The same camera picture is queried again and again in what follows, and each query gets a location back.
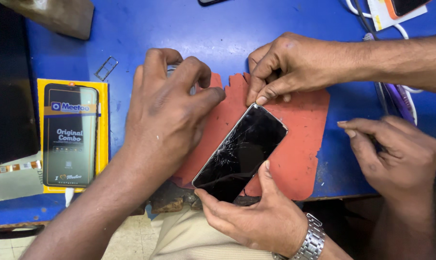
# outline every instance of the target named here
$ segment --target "silver metal watch strap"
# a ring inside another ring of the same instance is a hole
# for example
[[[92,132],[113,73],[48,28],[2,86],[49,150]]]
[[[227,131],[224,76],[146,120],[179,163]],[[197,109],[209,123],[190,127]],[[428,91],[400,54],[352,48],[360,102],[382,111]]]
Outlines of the silver metal watch strap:
[[[306,238],[300,250],[290,260],[317,260],[324,248],[325,233],[322,222],[309,213],[306,214],[306,217],[308,220]],[[272,256],[275,260],[288,259],[278,253],[272,253]]]

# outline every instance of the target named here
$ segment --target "shattered glass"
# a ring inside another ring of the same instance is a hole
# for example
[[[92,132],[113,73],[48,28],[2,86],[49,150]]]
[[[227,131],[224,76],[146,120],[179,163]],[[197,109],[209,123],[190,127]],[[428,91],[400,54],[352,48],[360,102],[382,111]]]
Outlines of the shattered glass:
[[[286,134],[285,126],[266,109],[252,105],[192,184],[232,203]]]

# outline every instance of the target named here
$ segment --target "hand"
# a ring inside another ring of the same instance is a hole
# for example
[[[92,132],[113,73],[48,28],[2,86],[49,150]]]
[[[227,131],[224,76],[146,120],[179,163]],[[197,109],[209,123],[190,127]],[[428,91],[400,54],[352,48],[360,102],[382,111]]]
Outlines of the hand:
[[[180,63],[167,78],[167,65]],[[196,57],[184,61],[172,49],[149,49],[145,64],[136,69],[126,119],[123,156],[130,164],[149,162],[149,172],[171,176],[198,144],[208,113],[225,98],[210,85],[211,71]],[[202,88],[191,96],[196,82]]]
[[[261,201],[240,207],[218,201],[203,189],[195,190],[202,200],[210,226],[242,245],[293,257],[307,233],[307,218],[277,188],[269,172],[269,161],[258,170],[263,195]]]
[[[287,93],[346,82],[344,45],[286,32],[256,49],[248,56],[251,80],[246,104],[263,105],[279,95],[288,102]]]
[[[428,204],[436,175],[436,139],[404,119],[353,119],[338,122],[351,138],[351,147],[369,184],[392,205]],[[367,136],[385,148],[376,152]]]

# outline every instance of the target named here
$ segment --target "red rubber mat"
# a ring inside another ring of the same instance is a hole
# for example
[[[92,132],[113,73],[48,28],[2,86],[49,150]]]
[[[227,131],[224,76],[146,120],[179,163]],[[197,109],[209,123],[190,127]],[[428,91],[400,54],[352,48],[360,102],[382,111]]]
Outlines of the red rubber mat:
[[[245,98],[248,84],[241,74],[229,77],[226,99],[209,115],[202,140],[171,180],[184,188],[207,162],[221,141],[247,110]],[[221,86],[221,78],[213,74],[210,86]],[[290,199],[303,200],[313,192],[317,170],[317,151],[322,143],[330,95],[325,90],[292,93],[289,103],[281,98],[264,107],[280,119],[289,131],[273,151],[271,173],[279,189]],[[241,195],[261,196],[258,177],[254,177]]]

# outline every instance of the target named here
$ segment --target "blue workbench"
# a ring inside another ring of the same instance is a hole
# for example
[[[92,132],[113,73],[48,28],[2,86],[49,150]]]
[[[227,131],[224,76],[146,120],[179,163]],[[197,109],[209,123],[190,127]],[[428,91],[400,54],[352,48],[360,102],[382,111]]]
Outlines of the blue workbench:
[[[93,73],[101,64],[109,56],[119,61],[106,79],[112,156],[123,144],[134,71],[143,63],[148,48],[173,48],[183,57],[196,56],[227,85],[229,75],[248,71],[247,57],[253,50],[284,32],[342,42],[361,41],[365,34],[358,16],[348,11],[344,0],[229,0],[209,7],[200,6],[197,0],[93,2],[88,41],[52,33],[29,20],[26,26],[35,79],[99,81]],[[410,37],[436,34],[436,0],[428,4],[428,10],[402,23]],[[378,35],[383,39],[401,38],[394,28]],[[330,106],[311,197],[374,193],[360,172],[347,135],[336,126],[340,120],[382,116],[373,84],[351,82],[327,90]],[[413,99],[418,127],[436,137],[436,94],[423,92]],[[50,220],[63,208],[63,194],[0,202],[0,224]]]

